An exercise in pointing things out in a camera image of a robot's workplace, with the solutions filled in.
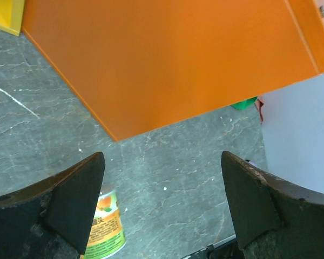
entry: orange box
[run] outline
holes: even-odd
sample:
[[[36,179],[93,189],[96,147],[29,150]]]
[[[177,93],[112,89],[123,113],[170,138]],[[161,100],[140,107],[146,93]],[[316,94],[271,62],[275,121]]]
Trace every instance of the orange box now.
[[[324,72],[313,0],[95,2],[27,0],[23,31],[115,140]]]

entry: white wall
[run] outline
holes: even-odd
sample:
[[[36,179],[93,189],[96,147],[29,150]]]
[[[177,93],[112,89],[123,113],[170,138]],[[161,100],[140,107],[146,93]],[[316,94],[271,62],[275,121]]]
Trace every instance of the white wall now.
[[[269,172],[324,193],[324,74],[263,98]]]

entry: gray marble floor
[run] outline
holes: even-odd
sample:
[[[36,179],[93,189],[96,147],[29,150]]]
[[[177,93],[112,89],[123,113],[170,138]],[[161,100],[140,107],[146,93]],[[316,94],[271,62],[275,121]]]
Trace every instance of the gray marble floor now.
[[[113,142],[26,37],[0,31],[0,195],[102,151],[127,235],[113,258],[181,258],[233,235],[224,150],[266,167],[254,107]]]

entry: food can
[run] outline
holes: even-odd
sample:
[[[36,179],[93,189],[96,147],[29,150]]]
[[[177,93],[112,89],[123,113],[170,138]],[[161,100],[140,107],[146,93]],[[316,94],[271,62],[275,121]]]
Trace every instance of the food can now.
[[[121,250],[125,243],[115,190],[111,186],[104,186],[98,198],[84,258],[108,258]]]

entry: white speck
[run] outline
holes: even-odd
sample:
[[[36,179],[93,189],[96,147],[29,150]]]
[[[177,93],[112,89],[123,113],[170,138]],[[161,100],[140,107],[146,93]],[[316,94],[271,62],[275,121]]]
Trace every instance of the white speck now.
[[[14,98],[12,95],[10,95],[9,93],[7,93],[5,90],[2,90],[0,88],[0,92],[6,94],[8,97],[10,97],[16,104],[18,104],[19,106],[23,107],[24,109],[26,109],[27,111],[29,111],[32,115],[34,115],[37,119],[39,119],[39,116],[33,112],[32,110],[30,110],[29,108],[27,108],[24,104],[22,104],[20,101],[18,101],[16,98]]]

